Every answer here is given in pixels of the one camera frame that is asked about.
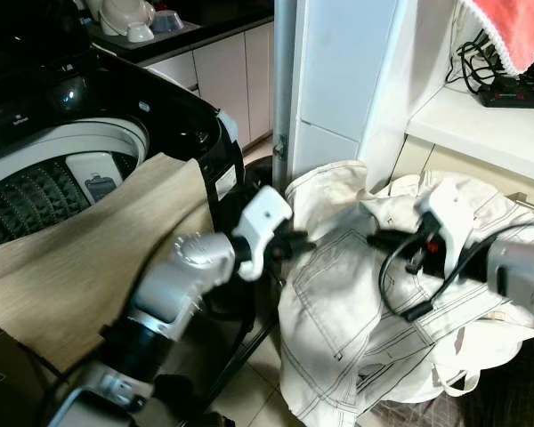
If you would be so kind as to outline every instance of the countertop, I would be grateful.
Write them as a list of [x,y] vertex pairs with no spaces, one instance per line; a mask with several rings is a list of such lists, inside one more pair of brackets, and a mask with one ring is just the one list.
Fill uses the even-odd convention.
[[196,24],[193,29],[164,39],[157,37],[129,50],[111,43],[109,37],[100,36],[99,23],[89,23],[92,42],[125,60],[148,64],[269,22],[274,15],[273,0],[164,0],[163,3],[176,10],[182,20]]

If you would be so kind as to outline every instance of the white shelf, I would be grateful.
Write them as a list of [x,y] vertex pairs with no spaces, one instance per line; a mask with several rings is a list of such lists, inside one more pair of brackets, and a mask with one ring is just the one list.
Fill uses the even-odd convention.
[[488,109],[443,87],[409,120],[407,134],[534,180],[534,109]]

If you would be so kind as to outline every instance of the beige cloth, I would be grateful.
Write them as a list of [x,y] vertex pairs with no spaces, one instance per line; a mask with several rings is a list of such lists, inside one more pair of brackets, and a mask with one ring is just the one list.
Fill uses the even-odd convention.
[[198,163],[155,156],[95,206],[0,246],[0,327],[65,371],[101,342],[159,239],[211,229]]

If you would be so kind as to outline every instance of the washing machine drum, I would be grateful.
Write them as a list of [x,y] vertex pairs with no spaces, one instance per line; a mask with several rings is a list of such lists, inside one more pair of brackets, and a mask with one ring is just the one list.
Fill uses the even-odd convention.
[[147,151],[145,130],[116,118],[79,120],[19,141],[0,155],[0,244],[98,202]]

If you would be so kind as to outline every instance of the red towel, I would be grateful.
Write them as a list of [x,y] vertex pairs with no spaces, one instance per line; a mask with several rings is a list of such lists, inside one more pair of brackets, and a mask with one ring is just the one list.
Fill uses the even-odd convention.
[[534,62],[534,0],[460,0],[481,22],[506,73],[521,74]]

